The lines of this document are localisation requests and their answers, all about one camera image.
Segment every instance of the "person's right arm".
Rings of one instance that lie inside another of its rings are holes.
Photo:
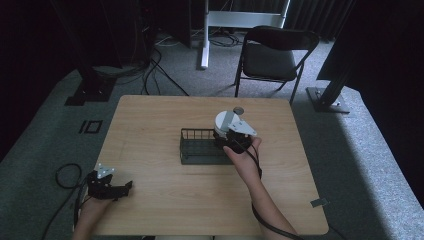
[[[253,148],[255,148],[256,151],[259,151],[261,141],[262,140],[260,138],[252,138],[252,146],[249,147],[248,151],[253,156],[256,155]],[[261,218],[278,229],[292,234],[297,234],[290,222],[277,208],[265,186],[262,184],[258,169],[252,158],[246,152],[237,154],[228,147],[224,147],[224,151],[233,161],[237,172],[245,182],[252,199],[252,204]],[[290,239],[273,232],[262,224],[260,224],[260,228],[264,237],[268,240]]]

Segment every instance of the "chair backrest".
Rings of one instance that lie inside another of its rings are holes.
[[[281,50],[312,51],[319,43],[319,37],[311,31],[289,30],[270,26],[257,26],[244,37],[244,44],[255,41],[267,47]]]

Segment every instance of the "person's right hand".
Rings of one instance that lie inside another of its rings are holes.
[[[252,144],[247,149],[254,157],[256,156],[256,152],[259,154],[259,145],[261,144],[262,139],[259,137],[252,137]],[[253,159],[246,152],[243,153],[235,153],[231,148],[224,146],[224,152],[227,156],[233,161],[234,166],[241,179],[249,185],[253,184],[255,181],[260,181],[260,176],[258,173],[258,168]]]

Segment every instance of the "black stand base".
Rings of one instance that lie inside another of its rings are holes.
[[[350,110],[346,107],[346,104],[342,98],[339,96],[336,101],[330,106],[324,106],[320,102],[320,98],[322,93],[325,91],[325,88],[316,88],[316,87],[308,87],[306,88],[308,92],[309,98],[314,105],[314,109],[317,112],[330,112],[330,113],[344,113],[349,114]]]
[[[116,78],[103,81],[97,92],[84,91],[84,81],[81,82],[74,96],[68,97],[65,106],[83,106],[85,102],[107,102],[112,94]]]

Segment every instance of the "wooden table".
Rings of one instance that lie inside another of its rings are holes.
[[[133,180],[113,203],[98,235],[260,235],[246,186],[232,165],[182,165],[182,128],[213,128],[215,116],[243,107],[262,138],[262,181],[302,235],[328,231],[317,189],[287,100],[123,96],[98,163],[114,167],[112,185]]]

